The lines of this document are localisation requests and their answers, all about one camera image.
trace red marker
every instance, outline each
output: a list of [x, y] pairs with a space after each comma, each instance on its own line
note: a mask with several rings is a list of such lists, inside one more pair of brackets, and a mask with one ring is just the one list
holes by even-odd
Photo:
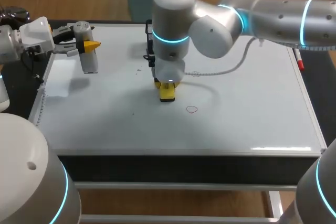
[[304, 71], [305, 67], [303, 65], [301, 54], [300, 54], [299, 50], [296, 50], [295, 58], [296, 58], [296, 61], [298, 62], [298, 66], [299, 66], [300, 71]]

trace metal table frame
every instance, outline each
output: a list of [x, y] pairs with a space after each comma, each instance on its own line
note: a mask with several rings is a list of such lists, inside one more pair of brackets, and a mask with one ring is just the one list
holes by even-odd
[[271, 218], [256, 217], [204, 217], [204, 216], [147, 216], [147, 215], [82, 215], [82, 223], [225, 223], [258, 224], [275, 223], [283, 213], [280, 193], [295, 191], [296, 186], [267, 185], [217, 185], [168, 183], [92, 183], [75, 182], [78, 189], [163, 189], [163, 190], [256, 190], [267, 191], [267, 204]]

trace blue led ring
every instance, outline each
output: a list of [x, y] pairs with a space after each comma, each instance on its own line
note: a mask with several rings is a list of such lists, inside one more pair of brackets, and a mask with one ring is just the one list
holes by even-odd
[[183, 42], [183, 41], [189, 39], [189, 36], [187, 36], [187, 37], [185, 37], [183, 39], [179, 39], [179, 40], [166, 40], [166, 39], [160, 38], [154, 31], [152, 31], [152, 33], [158, 40], [166, 42], [166, 43], [180, 43], [180, 42]]
[[322, 188], [321, 188], [321, 185], [320, 185], [320, 179], [319, 179], [319, 164], [320, 164], [320, 161], [321, 161], [321, 158], [317, 162], [317, 167], [316, 167], [316, 184], [317, 184], [317, 188], [319, 190], [319, 193], [321, 195], [321, 198], [322, 198], [324, 204], [326, 205], [326, 207], [328, 208], [328, 210], [332, 213], [332, 215], [334, 215], [334, 217], [336, 218], [336, 212], [332, 209], [332, 207], [328, 203], [326, 197], [324, 196], [324, 194], [322, 192]]
[[304, 7], [304, 10], [303, 10], [303, 15], [302, 15], [302, 20], [301, 20], [301, 26], [300, 26], [300, 43], [301, 45], [305, 46], [305, 40], [304, 40], [304, 33], [305, 33], [305, 22], [306, 22], [306, 16], [307, 16], [307, 12], [308, 12], [308, 7], [310, 5], [310, 2], [312, 0], [308, 0], [307, 3], [306, 3], [306, 6]]
[[237, 12], [237, 10], [236, 9], [234, 9], [233, 7], [231, 7], [231, 6], [227, 6], [227, 5], [218, 5], [218, 6], [220, 6], [220, 7], [225, 7], [225, 8], [228, 8], [228, 9], [230, 9], [230, 10], [232, 10], [237, 16], [238, 16], [238, 18], [240, 19], [240, 22], [241, 22], [241, 26], [242, 26], [242, 31], [244, 31], [244, 21], [243, 21], [243, 18], [241, 17], [241, 15], [239, 14], [239, 12]]
[[54, 216], [54, 218], [52, 219], [52, 221], [49, 224], [53, 224], [56, 221], [57, 217], [59, 216], [59, 214], [61, 213], [61, 211], [64, 207], [65, 200], [67, 199], [67, 195], [68, 195], [68, 187], [69, 187], [68, 174], [67, 174], [67, 171], [65, 170], [65, 167], [64, 167], [63, 164], [62, 164], [62, 166], [63, 166], [63, 169], [64, 169], [65, 178], [66, 178], [65, 194], [64, 194], [61, 206], [59, 207], [56, 215]]

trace white robotic arm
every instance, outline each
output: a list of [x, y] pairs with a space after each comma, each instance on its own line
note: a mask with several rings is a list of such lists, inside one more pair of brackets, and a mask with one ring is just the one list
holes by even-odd
[[189, 40], [210, 58], [226, 55], [240, 35], [298, 49], [335, 49], [336, 5], [319, 0], [153, 0], [155, 75], [179, 82]]
[[[61, 42], [76, 39], [76, 42]], [[100, 45], [93, 41], [92, 27], [88, 22], [80, 21], [74, 26], [54, 29], [46, 17], [20, 26], [12, 30], [9, 25], [0, 26], [0, 65], [19, 61], [26, 52], [43, 54], [67, 54], [68, 57], [79, 55], [84, 73], [98, 72], [98, 59], [95, 48]], [[0, 112], [9, 107], [9, 97], [3, 78], [0, 74]]]

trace whiteboard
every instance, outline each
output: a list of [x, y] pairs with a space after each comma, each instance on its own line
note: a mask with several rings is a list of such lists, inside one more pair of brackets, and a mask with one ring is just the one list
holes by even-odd
[[[176, 100], [163, 103], [143, 59], [144, 25], [94, 26], [98, 74], [83, 74], [79, 57], [64, 55], [47, 71], [39, 129], [58, 155], [319, 156], [325, 148], [291, 49], [255, 41], [237, 71], [185, 76]], [[232, 68], [249, 39], [221, 59], [190, 42], [186, 71]]]

